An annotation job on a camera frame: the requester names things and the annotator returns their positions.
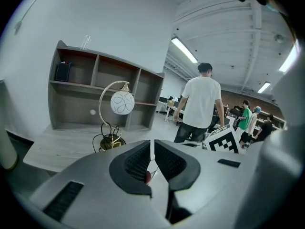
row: gray bookshelf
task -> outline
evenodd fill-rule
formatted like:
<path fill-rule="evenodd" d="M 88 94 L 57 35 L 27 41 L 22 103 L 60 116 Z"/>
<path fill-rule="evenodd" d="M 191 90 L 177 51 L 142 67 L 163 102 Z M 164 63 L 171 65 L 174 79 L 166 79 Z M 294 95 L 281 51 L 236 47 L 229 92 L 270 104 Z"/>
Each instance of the gray bookshelf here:
<path fill-rule="evenodd" d="M 68 82 L 55 80 L 58 63 L 72 62 Z M 115 84 L 105 94 L 101 113 L 111 125 L 125 131 L 149 130 L 162 90 L 164 73 L 153 73 L 134 63 L 97 51 L 81 50 L 59 41 L 54 52 L 49 77 L 49 113 L 53 129 L 66 123 L 101 125 L 98 115 L 100 95 L 114 81 L 128 81 L 135 99 L 128 115 L 115 114 L 110 106 L 114 92 L 123 84 Z"/>

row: wall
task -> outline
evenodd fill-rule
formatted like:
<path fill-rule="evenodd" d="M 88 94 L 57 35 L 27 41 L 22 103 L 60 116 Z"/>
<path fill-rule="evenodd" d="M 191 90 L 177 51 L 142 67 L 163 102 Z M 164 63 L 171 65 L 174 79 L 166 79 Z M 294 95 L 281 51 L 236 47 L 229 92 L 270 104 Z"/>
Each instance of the wall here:
<path fill-rule="evenodd" d="M 182 89 L 185 87 L 186 81 L 181 79 L 176 74 L 165 71 L 165 79 L 163 82 L 163 87 L 161 91 L 161 97 L 169 98 L 180 97 Z"/>
<path fill-rule="evenodd" d="M 58 40 L 112 54 L 161 72 L 177 5 L 172 0 L 37 0 L 19 32 L 24 0 L 2 36 L 0 77 L 5 79 L 6 128 L 35 138 L 50 124 L 48 77 Z"/>
<path fill-rule="evenodd" d="M 263 111 L 284 119 L 282 112 L 278 107 L 262 100 L 227 91 L 221 91 L 221 97 L 223 100 L 223 104 L 228 104 L 229 108 L 233 108 L 236 105 L 241 107 L 243 105 L 243 101 L 247 99 L 250 102 L 251 110 L 253 109 L 253 107 L 260 106 Z"/>

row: fluorescent light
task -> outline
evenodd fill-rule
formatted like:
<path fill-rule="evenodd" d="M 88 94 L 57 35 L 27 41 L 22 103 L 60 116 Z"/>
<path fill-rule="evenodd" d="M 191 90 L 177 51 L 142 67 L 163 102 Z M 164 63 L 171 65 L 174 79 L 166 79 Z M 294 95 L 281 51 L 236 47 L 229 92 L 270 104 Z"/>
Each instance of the fluorescent light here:
<path fill-rule="evenodd" d="M 187 47 L 180 41 L 178 37 L 172 39 L 172 43 L 175 44 L 193 63 L 198 63 L 194 55 L 187 49 Z"/>
<path fill-rule="evenodd" d="M 287 59 L 285 60 L 279 71 L 286 72 L 294 64 L 295 60 L 299 56 L 299 52 L 300 45 L 298 40 L 296 40 L 294 46 L 292 47 L 292 50 L 290 51 Z"/>
<path fill-rule="evenodd" d="M 268 86 L 270 86 L 270 82 L 265 82 L 264 85 L 261 87 L 261 89 L 258 90 L 258 93 L 261 94 L 264 90 L 267 89 Z"/>

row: gold lamp arm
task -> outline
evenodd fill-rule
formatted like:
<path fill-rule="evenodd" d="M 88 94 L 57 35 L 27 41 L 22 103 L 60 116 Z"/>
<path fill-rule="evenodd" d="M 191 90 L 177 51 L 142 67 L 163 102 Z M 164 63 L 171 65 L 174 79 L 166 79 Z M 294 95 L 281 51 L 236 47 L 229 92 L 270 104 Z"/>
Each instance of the gold lamp arm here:
<path fill-rule="evenodd" d="M 113 128 L 113 129 L 115 129 L 115 130 L 117 130 L 117 131 L 120 132 L 119 137 L 118 137 L 116 140 L 113 140 L 113 137 L 112 137 L 111 147 L 113 147 L 113 144 L 121 138 L 122 132 L 121 132 L 120 129 L 118 129 L 118 128 L 116 128 L 116 127 L 113 127 L 112 125 L 110 126 L 110 125 L 104 120 L 104 118 L 102 117 L 102 114 L 101 114 L 101 104 L 102 104 L 102 99 L 103 99 L 103 97 L 104 97 L 106 91 L 107 91 L 111 86 L 113 86 L 114 84 L 117 84 L 117 83 L 125 83 L 125 85 L 124 85 L 124 87 L 121 89 L 121 91 L 129 92 L 129 89 L 128 89 L 128 86 L 127 86 L 127 85 L 129 84 L 129 82 L 126 82 L 126 81 L 115 81 L 115 82 L 109 84 L 109 85 L 105 88 L 105 90 L 102 92 L 102 94 L 101 94 L 101 96 L 100 96 L 100 100 L 99 100 L 99 115 L 100 115 L 101 120 L 102 120 L 108 127 L 111 127 L 111 128 Z"/>

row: hat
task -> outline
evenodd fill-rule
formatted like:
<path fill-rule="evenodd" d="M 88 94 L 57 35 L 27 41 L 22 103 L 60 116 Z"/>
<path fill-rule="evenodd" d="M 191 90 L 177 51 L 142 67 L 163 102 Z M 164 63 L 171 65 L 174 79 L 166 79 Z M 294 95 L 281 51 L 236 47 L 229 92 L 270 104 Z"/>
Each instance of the hat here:
<path fill-rule="evenodd" d="M 260 106 L 255 107 L 255 112 L 261 112 L 262 108 Z"/>

